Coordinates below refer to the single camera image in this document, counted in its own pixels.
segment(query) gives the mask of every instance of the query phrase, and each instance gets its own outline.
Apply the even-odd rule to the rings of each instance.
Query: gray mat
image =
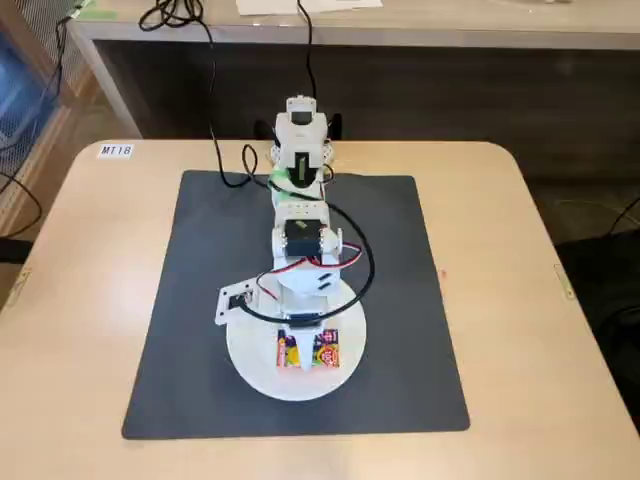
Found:
[[[230,175],[232,180],[240,177]],[[122,434],[129,439],[465,430],[469,427],[438,277],[412,177],[338,175],[327,189],[361,225],[377,276],[363,301],[367,345],[353,376],[317,400],[254,391],[214,324],[218,290],[271,268],[273,209],[255,186],[186,172]],[[358,241],[341,218],[345,239]],[[358,289],[362,259],[345,270]]]

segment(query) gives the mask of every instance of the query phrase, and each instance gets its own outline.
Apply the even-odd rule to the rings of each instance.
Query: robotic arm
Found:
[[[325,166],[333,160],[327,130],[327,118],[317,112],[313,98],[289,98],[287,111],[278,114],[277,141],[271,149],[271,182],[279,187],[272,189],[273,270],[266,272],[275,279],[271,282],[274,288],[266,289],[260,283],[265,274],[223,288],[216,315],[218,324],[242,315],[233,307],[240,296],[258,311],[275,312],[286,321],[283,327],[287,335],[295,337],[304,370],[311,368],[314,339],[324,330],[325,321],[313,319],[329,311],[328,297],[336,293],[340,270],[347,266],[340,262],[345,246],[342,231],[331,229],[329,207],[324,201]],[[301,200],[290,192],[318,200]]]

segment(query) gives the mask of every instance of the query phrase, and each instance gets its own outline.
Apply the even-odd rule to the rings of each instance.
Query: desk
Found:
[[[203,3],[205,21],[217,42],[307,41],[300,17],[241,17],[235,0]],[[152,4],[151,0],[95,0],[70,27],[118,116],[137,136],[139,126],[95,41],[206,41],[199,25],[140,31],[138,20]],[[315,43],[321,45],[637,50],[639,15],[640,4],[635,0],[541,5],[531,5],[530,0],[385,0],[383,8],[312,17]]]
[[[229,170],[240,169],[242,145],[221,142]],[[269,145],[255,145],[264,172]],[[123,440],[180,178],[215,161],[204,141],[138,141],[130,160],[98,160],[95,144],[0,316],[1,476],[635,480],[640,439],[509,153],[487,143],[335,148],[338,172],[416,179],[469,430]]]

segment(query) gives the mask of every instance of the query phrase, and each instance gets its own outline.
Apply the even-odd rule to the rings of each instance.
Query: table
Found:
[[[513,158],[488,143],[335,144],[338,172],[416,179],[468,431],[123,440],[182,172],[216,165],[211,142],[133,143],[130,160],[79,154],[0,316],[2,478],[637,478],[640,439]],[[229,170],[242,145],[221,142]]]
[[[296,16],[238,15],[235,0],[204,0],[217,42],[306,43]],[[204,42],[199,25],[142,32],[138,20],[152,0],[94,0],[72,22],[75,42],[116,113],[133,135],[140,130],[109,73],[96,40]],[[635,0],[385,0],[383,8],[313,14],[315,43],[404,47],[640,49]]]

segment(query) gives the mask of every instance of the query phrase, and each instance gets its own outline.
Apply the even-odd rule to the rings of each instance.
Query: small box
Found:
[[[338,330],[336,329],[327,329],[316,335],[313,344],[312,367],[338,368],[340,366],[338,345]],[[276,365],[281,368],[300,368],[296,339],[295,337],[287,336],[284,330],[278,330]]]

